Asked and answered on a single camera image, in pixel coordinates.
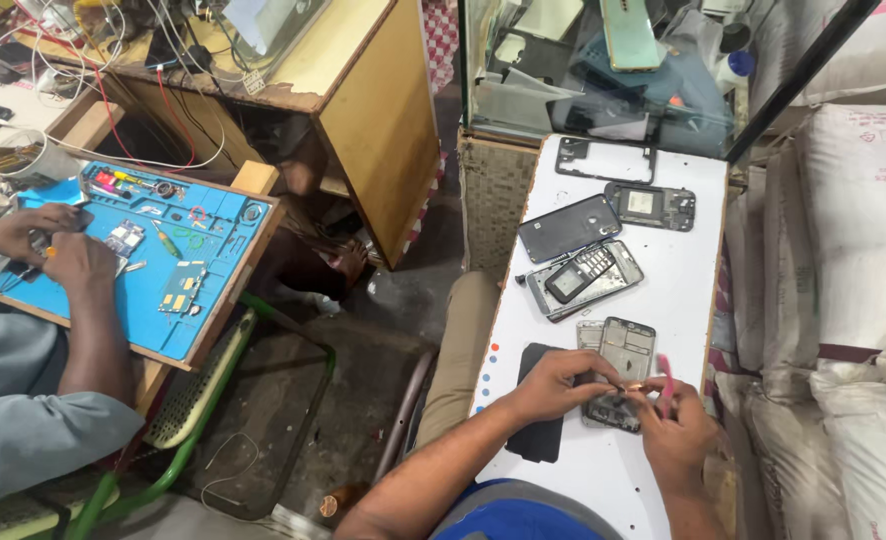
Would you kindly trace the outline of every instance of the glass display case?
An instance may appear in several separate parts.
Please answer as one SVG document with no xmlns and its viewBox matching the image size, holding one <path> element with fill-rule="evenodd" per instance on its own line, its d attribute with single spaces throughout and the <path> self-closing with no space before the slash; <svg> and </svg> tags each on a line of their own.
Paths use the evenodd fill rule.
<svg viewBox="0 0 886 540">
<path fill-rule="evenodd" d="M 879 2 L 461 0 L 463 124 L 734 163 Z"/>
</svg>

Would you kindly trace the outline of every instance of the concrete floor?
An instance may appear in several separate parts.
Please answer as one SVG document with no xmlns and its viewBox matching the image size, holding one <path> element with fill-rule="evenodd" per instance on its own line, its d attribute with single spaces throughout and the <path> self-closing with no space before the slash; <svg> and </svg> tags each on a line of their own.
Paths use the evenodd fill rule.
<svg viewBox="0 0 886 540">
<path fill-rule="evenodd" d="M 369 269 L 342 302 L 345 312 L 307 323 L 337 350 L 337 361 L 295 466 L 287 466 L 287 459 L 325 370 L 318 362 L 318 350 L 292 334 L 261 325 L 220 399 L 195 460 L 181 476 L 180 487 L 186 494 L 198 498 L 207 484 L 246 470 L 232 481 L 211 486 L 207 502 L 242 514 L 243 508 L 262 509 L 279 501 L 334 527 L 336 522 L 318 511 L 322 498 L 341 485 L 372 480 L 415 362 L 420 352 L 438 347 L 443 336 L 449 288 L 462 273 L 463 218 L 455 149 L 462 113 L 458 78 L 435 101 L 448 158 L 420 237 L 396 271 Z M 293 311 L 285 305 L 280 308 L 305 320 L 305 306 Z M 235 436 L 219 450 L 237 433 L 256 443 L 255 462 L 256 449 L 244 437 Z M 254 464 L 247 469 L 250 462 Z M 280 490 L 278 480 L 287 469 L 292 474 Z"/>
</svg>

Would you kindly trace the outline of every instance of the yellow screwdriver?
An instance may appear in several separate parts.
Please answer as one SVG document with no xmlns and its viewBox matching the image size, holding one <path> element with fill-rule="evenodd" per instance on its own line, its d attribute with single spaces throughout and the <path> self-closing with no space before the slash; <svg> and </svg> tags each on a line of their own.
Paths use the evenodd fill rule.
<svg viewBox="0 0 886 540">
<path fill-rule="evenodd" d="M 183 254 L 180 252 L 180 250 L 176 248 L 176 244 L 174 244 L 173 241 L 169 239 L 169 236 L 167 236 L 165 232 L 160 230 L 161 222 L 155 219 L 151 219 L 150 221 L 153 222 L 153 227 L 156 228 L 156 232 L 160 235 L 160 240 L 162 241 L 162 245 L 166 248 L 166 251 L 169 251 L 173 257 L 181 261 L 183 259 Z"/>
</svg>

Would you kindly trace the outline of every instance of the blue repair mat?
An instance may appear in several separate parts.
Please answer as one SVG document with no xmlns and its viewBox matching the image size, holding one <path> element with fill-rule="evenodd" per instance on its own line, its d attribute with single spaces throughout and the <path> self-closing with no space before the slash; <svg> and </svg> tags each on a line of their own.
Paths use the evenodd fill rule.
<svg viewBox="0 0 886 540">
<path fill-rule="evenodd" d="M 86 229 L 86 233 L 92 237 L 105 240 L 126 219 L 146 229 L 146 238 L 129 256 L 129 264 L 146 261 L 146 266 L 126 272 L 116 279 L 116 310 L 123 332 L 131 343 L 184 361 L 216 300 L 256 236 L 259 224 L 268 214 L 269 205 L 215 187 L 161 178 L 99 161 L 84 168 L 82 174 L 84 178 L 91 178 L 103 167 L 123 171 L 151 183 L 169 182 L 184 190 L 183 200 L 178 194 L 162 199 L 148 187 L 121 182 L 117 187 L 130 191 L 132 199 L 91 191 L 90 201 L 81 204 L 82 208 L 95 216 Z M 48 190 L 27 191 L 20 194 L 20 204 L 26 208 L 37 208 L 51 201 L 65 202 L 73 197 L 72 186 L 76 184 L 76 178 L 71 178 Z M 144 207 L 155 210 L 137 213 Z M 203 228 L 193 226 L 193 220 L 189 217 L 189 211 L 194 207 L 206 212 L 206 219 L 199 220 Z M 202 217 L 198 210 L 194 215 Z M 183 313 L 160 311 L 164 289 L 180 260 L 163 247 L 151 223 L 153 219 L 161 222 L 160 229 L 179 248 L 183 261 L 207 264 L 206 276 L 192 301 L 192 307 Z M 69 317 L 65 291 L 45 275 L 28 283 L 5 271 L 0 273 L 0 289 L 3 288 L 3 294 L 14 300 Z"/>
</svg>

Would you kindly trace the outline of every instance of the red checkered cloth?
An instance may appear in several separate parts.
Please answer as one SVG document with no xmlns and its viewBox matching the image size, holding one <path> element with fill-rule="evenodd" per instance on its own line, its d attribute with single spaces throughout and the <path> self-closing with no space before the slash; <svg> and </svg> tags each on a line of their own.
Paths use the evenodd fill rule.
<svg viewBox="0 0 886 540">
<path fill-rule="evenodd" d="M 429 83 L 433 95 L 452 81 L 452 57 L 459 49 L 459 14 L 446 0 L 423 0 Z"/>
</svg>

